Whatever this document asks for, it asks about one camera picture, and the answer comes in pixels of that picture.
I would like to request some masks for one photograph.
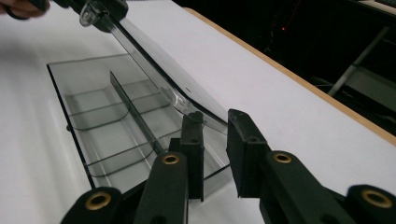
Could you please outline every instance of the white table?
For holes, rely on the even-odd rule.
[[[165,70],[176,67],[176,78],[198,82],[225,110],[249,113],[273,150],[298,156],[324,186],[345,194],[364,183],[396,194],[392,136],[171,1],[129,6],[128,20],[147,38],[139,41]],[[0,17],[0,223],[58,223],[90,188],[46,64],[124,52],[55,4],[39,20]],[[237,199],[230,172],[222,176],[223,189],[191,204],[190,222],[262,223],[258,201]]]

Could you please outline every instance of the human hand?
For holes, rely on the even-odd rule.
[[[29,19],[44,15],[50,8],[49,0],[46,0],[46,10],[41,11],[33,6],[28,0],[0,0],[0,14],[7,13],[16,19]]]

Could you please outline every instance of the plastic compartment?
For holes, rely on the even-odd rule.
[[[183,114],[129,55],[52,63],[49,71],[94,187],[134,188],[180,137]],[[228,165],[226,141],[204,127],[205,177]]]

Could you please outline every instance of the white tabletop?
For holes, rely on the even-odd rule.
[[[211,98],[203,104],[249,113],[273,150],[298,156],[330,189],[370,184],[396,194],[396,146],[173,2],[129,6],[136,39],[182,85],[199,83]],[[90,188],[46,64],[124,52],[55,4],[39,20],[0,17],[0,223],[58,223]],[[227,181],[191,205],[191,223],[262,223],[258,201],[236,199]]]

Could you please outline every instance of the transparent organizer box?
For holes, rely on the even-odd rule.
[[[181,134],[183,112],[130,55],[48,65],[92,187],[125,193],[143,183],[170,139]],[[226,131],[204,126],[204,177],[225,168]]]

